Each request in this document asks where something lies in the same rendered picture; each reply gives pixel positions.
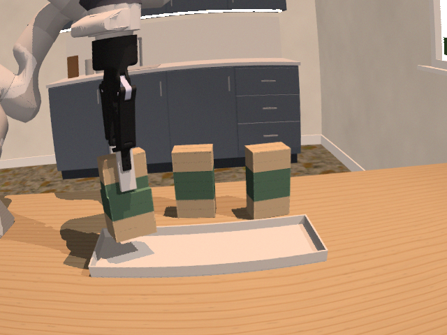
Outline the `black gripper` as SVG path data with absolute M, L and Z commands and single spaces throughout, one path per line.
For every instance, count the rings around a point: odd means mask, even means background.
M 132 150 L 137 88 L 131 85 L 127 69 L 138 62 L 137 34 L 94 40 L 92 51 L 93 69 L 104 70 L 99 84 L 103 123 L 110 154 L 116 153 L 120 191 L 133 190 L 137 188 Z

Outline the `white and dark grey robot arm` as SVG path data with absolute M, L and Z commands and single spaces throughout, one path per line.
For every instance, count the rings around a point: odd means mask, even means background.
M 133 35 L 133 31 L 141 30 L 142 8 L 161 8 L 170 0 L 48 1 L 13 46 L 18 74 L 0 64 L 0 158 L 8 132 L 6 115 L 27 123 L 40 110 L 39 70 L 65 24 L 73 21 L 73 38 L 88 36 L 100 40 Z

